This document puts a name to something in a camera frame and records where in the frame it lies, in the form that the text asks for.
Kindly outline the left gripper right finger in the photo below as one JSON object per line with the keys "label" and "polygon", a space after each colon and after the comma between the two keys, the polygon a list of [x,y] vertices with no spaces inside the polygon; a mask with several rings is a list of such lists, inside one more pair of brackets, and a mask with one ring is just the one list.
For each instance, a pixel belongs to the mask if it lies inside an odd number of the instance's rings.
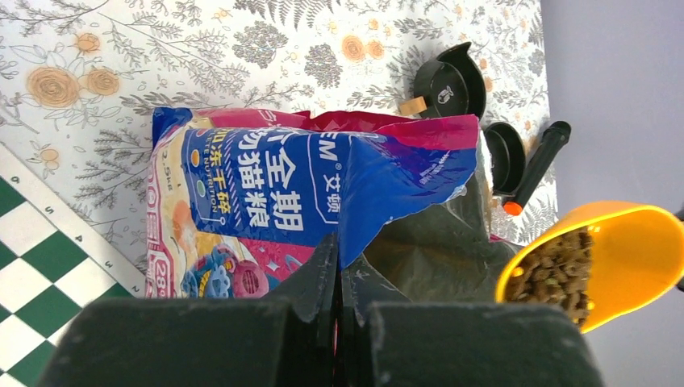
{"label": "left gripper right finger", "polygon": [[578,329],[538,304],[411,302],[364,258],[340,271],[346,386],[600,386]]}

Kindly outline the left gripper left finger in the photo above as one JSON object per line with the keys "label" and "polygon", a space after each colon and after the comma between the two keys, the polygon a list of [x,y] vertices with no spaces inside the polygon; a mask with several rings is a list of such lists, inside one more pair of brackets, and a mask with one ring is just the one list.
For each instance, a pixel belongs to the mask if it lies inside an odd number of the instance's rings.
{"label": "left gripper left finger", "polygon": [[262,298],[108,298],[72,322],[41,386],[332,386],[337,239]]}

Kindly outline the pink blue pet food bag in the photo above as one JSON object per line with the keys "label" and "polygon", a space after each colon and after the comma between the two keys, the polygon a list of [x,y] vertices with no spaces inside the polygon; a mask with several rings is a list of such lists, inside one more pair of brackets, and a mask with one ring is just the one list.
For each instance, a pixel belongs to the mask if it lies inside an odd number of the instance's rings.
{"label": "pink blue pet food bag", "polygon": [[152,113],[149,298],[259,298],[327,235],[415,301],[500,300],[478,119],[259,109]]}

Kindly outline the yellow plastic scoop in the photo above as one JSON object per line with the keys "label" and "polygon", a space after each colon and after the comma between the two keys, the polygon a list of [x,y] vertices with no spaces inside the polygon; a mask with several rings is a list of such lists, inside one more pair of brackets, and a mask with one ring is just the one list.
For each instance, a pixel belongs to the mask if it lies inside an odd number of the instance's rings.
{"label": "yellow plastic scoop", "polygon": [[496,302],[558,306],[581,333],[647,306],[683,276],[683,223],[658,206],[593,202],[505,266]]}

